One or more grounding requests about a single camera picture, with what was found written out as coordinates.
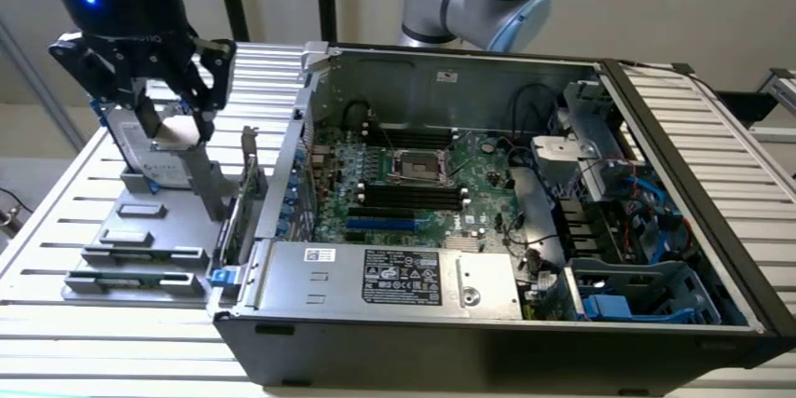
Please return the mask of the silver power supply unit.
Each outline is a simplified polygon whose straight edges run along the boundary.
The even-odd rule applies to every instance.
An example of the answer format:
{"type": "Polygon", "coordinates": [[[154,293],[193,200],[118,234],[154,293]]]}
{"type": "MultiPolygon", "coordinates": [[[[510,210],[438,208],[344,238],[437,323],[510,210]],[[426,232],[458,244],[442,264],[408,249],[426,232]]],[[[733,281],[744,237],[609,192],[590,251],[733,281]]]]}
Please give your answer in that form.
{"type": "Polygon", "coordinates": [[[254,308],[345,320],[522,318],[506,254],[286,241],[269,250],[254,308]]]}

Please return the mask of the blue plastic disk bay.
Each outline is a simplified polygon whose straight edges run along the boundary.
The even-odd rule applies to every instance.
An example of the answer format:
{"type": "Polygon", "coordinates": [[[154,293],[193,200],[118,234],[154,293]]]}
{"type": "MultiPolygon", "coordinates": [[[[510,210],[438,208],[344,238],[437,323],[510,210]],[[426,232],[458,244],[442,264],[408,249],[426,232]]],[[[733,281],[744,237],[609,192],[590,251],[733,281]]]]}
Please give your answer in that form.
{"type": "Polygon", "coordinates": [[[564,285],[574,315],[593,322],[720,325],[722,318],[708,290],[678,261],[653,265],[608,264],[573,258],[564,285]]]}

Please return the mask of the blue case latch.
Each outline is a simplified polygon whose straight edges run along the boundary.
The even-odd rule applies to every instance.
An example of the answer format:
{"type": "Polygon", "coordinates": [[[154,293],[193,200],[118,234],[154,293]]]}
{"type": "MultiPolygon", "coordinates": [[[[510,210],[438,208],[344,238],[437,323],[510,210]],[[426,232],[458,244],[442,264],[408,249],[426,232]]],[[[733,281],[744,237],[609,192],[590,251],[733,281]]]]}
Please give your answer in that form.
{"type": "Polygon", "coordinates": [[[238,266],[226,266],[213,270],[209,284],[212,288],[233,289],[238,286],[238,266]]]}

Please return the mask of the green graphics card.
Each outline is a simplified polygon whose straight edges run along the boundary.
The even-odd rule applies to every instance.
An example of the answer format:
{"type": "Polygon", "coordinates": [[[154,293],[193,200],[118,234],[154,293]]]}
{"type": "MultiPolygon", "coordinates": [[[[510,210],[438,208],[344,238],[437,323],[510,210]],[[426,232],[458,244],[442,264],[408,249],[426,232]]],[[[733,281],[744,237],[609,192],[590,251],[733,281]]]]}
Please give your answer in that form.
{"type": "Polygon", "coordinates": [[[222,266],[237,265],[241,254],[249,249],[248,232],[254,203],[264,199],[268,192],[268,180],[257,158],[256,137],[257,129],[245,126],[241,133],[244,169],[236,196],[230,200],[229,218],[218,235],[217,261],[222,266]]]}

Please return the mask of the black open PC case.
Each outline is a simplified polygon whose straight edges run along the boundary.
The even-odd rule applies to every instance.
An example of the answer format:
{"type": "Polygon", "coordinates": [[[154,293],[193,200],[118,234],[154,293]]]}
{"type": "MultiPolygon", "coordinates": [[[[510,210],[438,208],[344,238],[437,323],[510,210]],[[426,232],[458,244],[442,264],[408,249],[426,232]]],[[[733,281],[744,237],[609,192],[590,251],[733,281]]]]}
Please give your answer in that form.
{"type": "Polygon", "coordinates": [[[249,380],[266,387],[660,396],[713,370],[750,369],[796,350],[796,306],[774,290],[760,249],[796,248],[796,181],[717,91],[685,63],[521,56],[365,45],[305,46],[302,104],[269,180],[258,243],[213,326],[249,380]],[[601,169],[605,200],[580,172],[541,173],[532,139],[574,139],[564,88],[597,81],[629,169],[601,169]],[[522,318],[345,320],[254,308],[272,246],[321,242],[310,156],[322,124],[493,133],[521,222],[506,254],[522,318]],[[722,323],[593,322],[564,285],[573,258],[685,263],[722,323]]]}

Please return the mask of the blue expansion slot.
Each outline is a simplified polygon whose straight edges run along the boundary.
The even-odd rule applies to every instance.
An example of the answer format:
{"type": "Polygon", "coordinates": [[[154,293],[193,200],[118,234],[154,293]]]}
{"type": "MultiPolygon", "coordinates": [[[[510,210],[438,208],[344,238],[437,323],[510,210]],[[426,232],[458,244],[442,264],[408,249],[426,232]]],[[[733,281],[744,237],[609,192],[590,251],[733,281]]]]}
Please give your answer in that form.
{"type": "Polygon", "coordinates": [[[416,227],[413,219],[352,218],[345,222],[345,228],[356,230],[414,232],[416,227]]]}

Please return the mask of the beige square CPU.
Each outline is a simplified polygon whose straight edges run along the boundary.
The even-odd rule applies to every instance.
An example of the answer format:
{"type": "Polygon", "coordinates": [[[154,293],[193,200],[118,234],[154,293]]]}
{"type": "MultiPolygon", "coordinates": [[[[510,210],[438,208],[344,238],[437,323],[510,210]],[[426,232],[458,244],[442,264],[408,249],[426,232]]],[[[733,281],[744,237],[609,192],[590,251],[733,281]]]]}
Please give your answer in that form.
{"type": "Polygon", "coordinates": [[[190,117],[166,117],[157,130],[153,142],[161,150],[182,151],[198,145],[200,134],[190,117]]]}

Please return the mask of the black expansion slot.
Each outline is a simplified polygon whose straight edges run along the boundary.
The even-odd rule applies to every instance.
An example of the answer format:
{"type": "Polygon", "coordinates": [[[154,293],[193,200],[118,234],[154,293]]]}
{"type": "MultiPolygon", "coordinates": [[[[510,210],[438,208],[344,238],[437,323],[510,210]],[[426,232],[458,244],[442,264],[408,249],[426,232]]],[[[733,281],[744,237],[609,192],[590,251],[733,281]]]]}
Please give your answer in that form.
{"type": "Polygon", "coordinates": [[[349,207],[346,209],[348,217],[357,218],[384,218],[384,219],[406,219],[416,218],[414,211],[410,209],[389,209],[373,207],[349,207]]]}

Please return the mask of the grey metal disk bay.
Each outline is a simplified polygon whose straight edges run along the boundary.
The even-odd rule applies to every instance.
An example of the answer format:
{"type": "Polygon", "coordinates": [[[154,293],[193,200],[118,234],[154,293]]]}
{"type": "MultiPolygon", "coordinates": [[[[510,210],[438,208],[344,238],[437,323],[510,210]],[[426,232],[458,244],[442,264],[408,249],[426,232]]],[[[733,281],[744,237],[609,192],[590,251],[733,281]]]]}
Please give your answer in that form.
{"type": "Polygon", "coordinates": [[[581,150],[580,180],[593,201],[605,200],[601,169],[629,169],[617,138],[606,122],[614,106],[605,87],[597,81],[574,81],[564,88],[565,123],[581,150]]]}

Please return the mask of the small silver heatsink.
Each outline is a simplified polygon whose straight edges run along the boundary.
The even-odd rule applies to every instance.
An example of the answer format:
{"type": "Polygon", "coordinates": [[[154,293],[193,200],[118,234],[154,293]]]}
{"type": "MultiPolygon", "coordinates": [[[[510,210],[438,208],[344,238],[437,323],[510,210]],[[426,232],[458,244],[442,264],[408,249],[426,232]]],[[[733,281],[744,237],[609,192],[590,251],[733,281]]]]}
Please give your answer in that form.
{"type": "Polygon", "coordinates": [[[484,250],[485,243],[477,237],[450,236],[444,239],[442,247],[468,253],[480,253],[484,250]]]}

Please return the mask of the black box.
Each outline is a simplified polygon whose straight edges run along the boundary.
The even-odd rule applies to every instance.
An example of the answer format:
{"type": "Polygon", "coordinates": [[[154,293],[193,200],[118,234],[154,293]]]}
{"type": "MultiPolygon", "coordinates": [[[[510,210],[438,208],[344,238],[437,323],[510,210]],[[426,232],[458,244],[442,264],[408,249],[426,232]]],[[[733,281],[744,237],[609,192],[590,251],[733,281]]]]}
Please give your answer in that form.
{"type": "Polygon", "coordinates": [[[777,100],[762,92],[720,90],[717,96],[745,129],[762,121],[778,104],[777,100]]]}

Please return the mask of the black RAM slot bank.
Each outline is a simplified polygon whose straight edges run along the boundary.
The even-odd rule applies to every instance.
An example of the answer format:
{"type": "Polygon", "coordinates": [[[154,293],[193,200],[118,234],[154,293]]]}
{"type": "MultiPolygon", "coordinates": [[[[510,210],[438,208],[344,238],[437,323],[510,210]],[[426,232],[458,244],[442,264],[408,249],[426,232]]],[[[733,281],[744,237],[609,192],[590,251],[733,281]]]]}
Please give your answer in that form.
{"type": "Polygon", "coordinates": [[[397,149],[442,150],[453,141],[449,130],[382,129],[368,132],[364,142],[368,146],[397,149]]]}
{"type": "Polygon", "coordinates": [[[458,189],[414,185],[364,185],[358,202],[370,208],[461,211],[464,208],[458,189]]]}

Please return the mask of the aluminium profile frame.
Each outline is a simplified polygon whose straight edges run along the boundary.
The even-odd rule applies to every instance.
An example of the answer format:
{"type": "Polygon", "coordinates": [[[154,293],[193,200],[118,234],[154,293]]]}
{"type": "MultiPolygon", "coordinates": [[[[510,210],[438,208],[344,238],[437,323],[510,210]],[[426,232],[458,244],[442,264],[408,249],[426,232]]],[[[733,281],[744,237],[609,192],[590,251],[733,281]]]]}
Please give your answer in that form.
{"type": "Polygon", "coordinates": [[[761,143],[796,144],[796,69],[770,68],[757,90],[773,106],[749,126],[761,143]]]}

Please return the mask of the green motherboard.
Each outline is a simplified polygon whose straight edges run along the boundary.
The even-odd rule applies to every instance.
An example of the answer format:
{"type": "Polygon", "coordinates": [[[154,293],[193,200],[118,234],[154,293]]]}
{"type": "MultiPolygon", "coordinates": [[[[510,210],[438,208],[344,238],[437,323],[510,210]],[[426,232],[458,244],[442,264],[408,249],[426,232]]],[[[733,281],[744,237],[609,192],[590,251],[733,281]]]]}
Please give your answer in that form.
{"type": "Polygon", "coordinates": [[[448,184],[414,185],[454,187],[464,199],[461,211],[413,210],[414,232],[346,229],[349,207],[365,207],[357,195],[364,185],[409,185],[385,178],[389,157],[397,148],[368,146],[369,131],[382,130],[373,121],[334,127],[322,124],[310,156],[316,186],[317,221],[313,237],[321,242],[372,244],[400,247],[442,247],[446,237],[477,237],[485,247],[480,253],[500,252],[513,245],[505,240],[506,227],[521,219],[514,183],[506,160],[508,143],[493,133],[449,130],[453,141],[448,152],[448,184]]]}

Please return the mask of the silver hard disk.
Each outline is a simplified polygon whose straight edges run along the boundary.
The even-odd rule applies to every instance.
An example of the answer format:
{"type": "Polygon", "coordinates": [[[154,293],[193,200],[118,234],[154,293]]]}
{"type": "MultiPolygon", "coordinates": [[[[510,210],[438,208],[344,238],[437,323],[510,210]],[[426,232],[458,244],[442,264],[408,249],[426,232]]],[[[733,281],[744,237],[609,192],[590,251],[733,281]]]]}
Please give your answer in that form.
{"type": "Polygon", "coordinates": [[[102,113],[106,128],[132,171],[162,188],[189,189],[189,175],[182,160],[170,152],[153,148],[134,113],[118,106],[105,106],[102,113]]]}

